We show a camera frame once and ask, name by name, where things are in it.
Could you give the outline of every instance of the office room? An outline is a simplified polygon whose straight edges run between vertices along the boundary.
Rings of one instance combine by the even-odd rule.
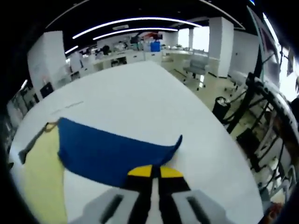
[[[299,176],[296,48],[266,4],[231,4],[54,1],[24,19],[1,147],[32,222],[279,223]]]

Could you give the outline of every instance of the office chair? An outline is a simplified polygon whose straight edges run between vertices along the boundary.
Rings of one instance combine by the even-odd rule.
[[[203,50],[193,50],[189,66],[183,67],[183,70],[186,71],[186,74],[188,75],[188,72],[192,73],[193,79],[199,79],[196,75],[202,76],[205,75],[208,71],[208,62],[209,62],[209,54],[204,52]],[[184,84],[190,79],[190,77],[187,77],[184,79]],[[199,84],[202,83],[203,87],[205,88],[206,85],[200,80]]]
[[[247,76],[247,74],[242,73],[240,71],[231,71],[228,75],[228,78],[234,84],[234,88],[225,87],[224,91],[231,90],[232,93],[229,96],[232,98],[235,98],[236,96],[240,95],[242,91],[246,88]]]

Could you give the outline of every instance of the floor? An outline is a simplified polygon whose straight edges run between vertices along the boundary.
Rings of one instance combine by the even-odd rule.
[[[180,72],[176,70],[170,70],[169,71],[174,77],[176,77],[178,80],[183,82],[186,77],[182,75]],[[199,85],[200,81],[205,84],[206,87],[203,87],[203,85]],[[206,74],[205,76],[201,76],[199,80],[191,79],[190,82],[187,82],[185,85],[210,109],[213,109],[213,106],[215,104],[215,99],[218,96],[223,96],[226,99],[231,99],[230,94],[232,91],[230,89],[228,91],[225,91],[225,88],[233,88],[233,83],[227,79],[227,78],[216,78],[210,74]],[[228,115],[232,114],[236,111],[236,109],[239,107],[240,101],[235,101],[232,103],[230,110],[228,111]],[[235,129],[232,131],[231,136],[233,139],[236,139],[236,137],[241,134],[246,128],[252,127],[254,124],[256,118],[255,116],[247,112],[244,114],[244,116],[241,118]],[[261,140],[264,135],[263,127],[258,127],[255,129],[256,137]],[[246,158],[245,153],[241,149],[241,152],[244,155],[244,158]],[[273,169],[276,167],[277,162],[273,161],[273,164],[271,166]],[[267,170],[262,170],[260,173],[252,173],[256,183],[258,184],[262,180],[267,180],[267,178],[270,178],[270,173]],[[284,202],[284,195],[283,192],[278,192],[273,198],[272,201],[277,203],[283,203]]]

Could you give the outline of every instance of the white desk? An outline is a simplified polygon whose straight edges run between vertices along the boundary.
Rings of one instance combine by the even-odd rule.
[[[170,54],[173,58],[173,66],[174,69],[182,74],[185,74],[186,71],[183,70],[184,60],[190,59],[190,57],[193,55],[192,51],[186,51],[186,50],[162,50],[164,54]],[[207,53],[201,54],[201,53],[195,53],[196,56],[206,58]],[[219,59],[214,57],[209,57],[208,60],[209,64],[209,72],[212,73],[215,76],[218,76],[218,67],[219,67]]]
[[[81,103],[65,108],[76,102]],[[184,174],[190,188],[201,189],[220,203],[237,224],[256,224],[263,216],[256,183],[237,144],[187,87],[153,62],[114,67],[75,80],[32,108],[11,147],[17,184],[22,169],[17,153],[47,121],[60,116],[161,145],[173,144],[182,134],[182,145],[169,165]],[[109,188],[66,170],[68,220],[78,218],[89,201]]]

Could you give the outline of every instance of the blue cloth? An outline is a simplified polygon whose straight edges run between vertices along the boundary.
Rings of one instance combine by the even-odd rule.
[[[139,166],[161,166],[180,146],[138,141],[61,118],[58,156],[69,171],[103,184],[122,187],[127,173]]]

